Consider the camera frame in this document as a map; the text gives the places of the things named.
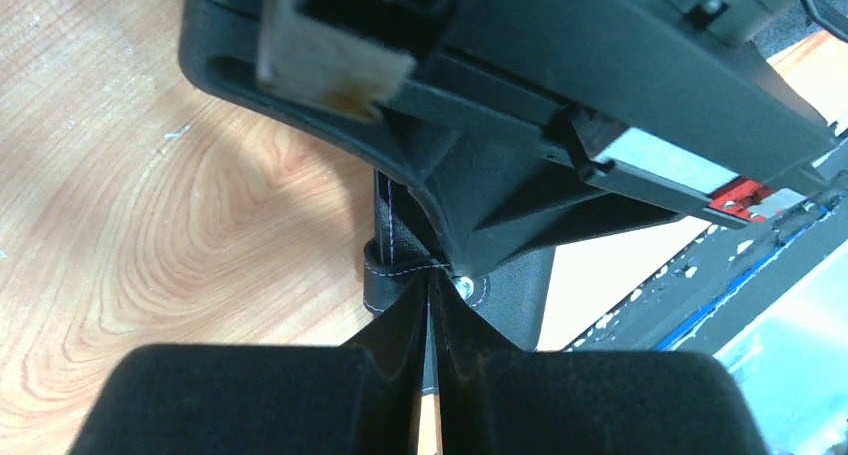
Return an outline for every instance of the wood grain surface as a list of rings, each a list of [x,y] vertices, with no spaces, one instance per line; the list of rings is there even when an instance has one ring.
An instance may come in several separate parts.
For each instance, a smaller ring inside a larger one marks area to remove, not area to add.
[[[370,168],[193,88],[176,65],[182,0],[0,6],[0,453],[66,451],[137,346],[333,345],[371,319]],[[805,95],[834,118],[846,59],[818,36],[780,63],[817,80]],[[562,347],[703,227],[561,248],[540,346]]]

